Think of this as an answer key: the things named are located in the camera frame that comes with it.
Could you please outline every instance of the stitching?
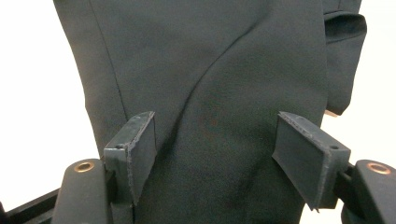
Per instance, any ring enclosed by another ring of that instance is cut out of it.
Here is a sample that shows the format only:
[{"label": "stitching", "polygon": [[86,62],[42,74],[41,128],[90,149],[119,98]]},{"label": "stitching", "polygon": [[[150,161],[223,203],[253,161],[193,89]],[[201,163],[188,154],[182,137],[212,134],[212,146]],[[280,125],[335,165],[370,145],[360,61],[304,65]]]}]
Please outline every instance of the stitching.
[{"label": "stitching", "polygon": [[126,111],[125,111],[125,105],[124,105],[124,102],[122,101],[122,95],[121,95],[121,92],[120,92],[119,81],[117,80],[117,76],[116,76],[116,70],[115,70],[115,68],[114,68],[113,61],[111,60],[110,52],[108,52],[107,42],[106,42],[105,37],[104,37],[104,35],[103,35],[102,28],[100,27],[100,24],[99,24],[99,22],[98,22],[96,13],[95,13],[95,11],[93,10],[93,5],[92,5],[91,0],[89,0],[89,3],[90,3],[90,6],[91,6],[92,14],[93,14],[93,16],[95,17],[96,25],[98,26],[99,32],[100,32],[101,37],[102,37],[102,40],[103,40],[103,42],[105,43],[106,54],[107,54],[108,59],[110,60],[111,69],[113,70],[114,79],[115,79],[115,81],[116,81],[116,86],[117,86],[117,91],[118,91],[118,93],[119,93],[120,101],[121,101],[121,105],[122,105],[122,110],[123,110],[123,112],[124,112],[124,117],[125,117],[125,120],[128,120],[128,116],[127,116]]}]

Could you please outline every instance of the brass grommet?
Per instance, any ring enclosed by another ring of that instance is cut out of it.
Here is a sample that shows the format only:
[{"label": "brass grommet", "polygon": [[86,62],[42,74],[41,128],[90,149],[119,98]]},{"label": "brass grommet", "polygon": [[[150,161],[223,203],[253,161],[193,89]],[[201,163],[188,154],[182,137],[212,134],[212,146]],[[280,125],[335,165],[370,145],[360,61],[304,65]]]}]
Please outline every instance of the brass grommet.
[{"label": "brass grommet", "polygon": [[382,164],[378,164],[375,162],[370,162],[367,164],[367,168],[370,170],[379,173],[381,175],[389,175],[390,174],[390,169]]},{"label": "brass grommet", "polygon": [[84,173],[84,172],[90,171],[93,168],[93,166],[95,166],[95,165],[92,162],[85,161],[85,162],[82,162],[79,165],[75,166],[75,171],[77,173]]}]

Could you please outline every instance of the white background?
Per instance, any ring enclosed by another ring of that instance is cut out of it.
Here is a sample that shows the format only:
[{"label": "white background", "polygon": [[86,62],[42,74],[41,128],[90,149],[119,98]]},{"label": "white background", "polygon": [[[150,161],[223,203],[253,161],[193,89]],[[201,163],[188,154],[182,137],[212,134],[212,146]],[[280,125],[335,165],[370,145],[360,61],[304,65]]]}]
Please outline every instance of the white background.
[{"label": "white background", "polygon": [[[352,149],[351,163],[396,167],[395,11],[393,0],[363,0],[368,35],[352,103],[323,121],[322,129]],[[78,70],[51,1],[0,2],[0,113],[6,211],[59,188],[69,164],[97,158]],[[305,209],[301,223],[341,223],[340,211]]]}]

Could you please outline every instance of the screw hole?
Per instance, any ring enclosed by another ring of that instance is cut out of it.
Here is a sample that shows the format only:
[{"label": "screw hole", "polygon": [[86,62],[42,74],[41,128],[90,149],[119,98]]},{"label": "screw hole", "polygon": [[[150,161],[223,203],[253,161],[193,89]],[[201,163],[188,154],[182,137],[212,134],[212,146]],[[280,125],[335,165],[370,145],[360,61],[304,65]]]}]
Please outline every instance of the screw hole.
[{"label": "screw hole", "polygon": [[124,148],[124,147],[125,147],[124,144],[117,144],[117,145],[116,145],[116,149],[122,149],[122,148]]},{"label": "screw hole", "polygon": [[381,165],[381,164],[378,164],[378,163],[373,163],[373,162],[368,163],[368,164],[367,164],[367,167],[368,167],[370,170],[372,170],[372,171],[374,171],[374,172],[376,172],[376,173],[379,173],[379,174],[381,174],[381,175],[388,175],[388,174],[390,174],[390,169],[389,169],[388,167],[386,167],[386,166],[384,166],[384,165]]},{"label": "screw hole", "polygon": [[83,163],[75,166],[75,171],[78,173],[84,173],[84,172],[90,171],[93,168],[93,166],[94,165],[92,162],[89,162],[89,161],[83,162]]}]

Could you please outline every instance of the dark gray bracket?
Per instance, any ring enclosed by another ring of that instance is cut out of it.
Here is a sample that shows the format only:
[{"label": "dark gray bracket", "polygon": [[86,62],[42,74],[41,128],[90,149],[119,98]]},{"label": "dark gray bracket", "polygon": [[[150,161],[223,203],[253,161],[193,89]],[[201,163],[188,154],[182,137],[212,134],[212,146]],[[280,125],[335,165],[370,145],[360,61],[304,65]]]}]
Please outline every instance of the dark gray bracket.
[{"label": "dark gray bracket", "polygon": [[311,209],[334,208],[338,172],[348,167],[350,149],[301,116],[280,112],[273,158]]}]

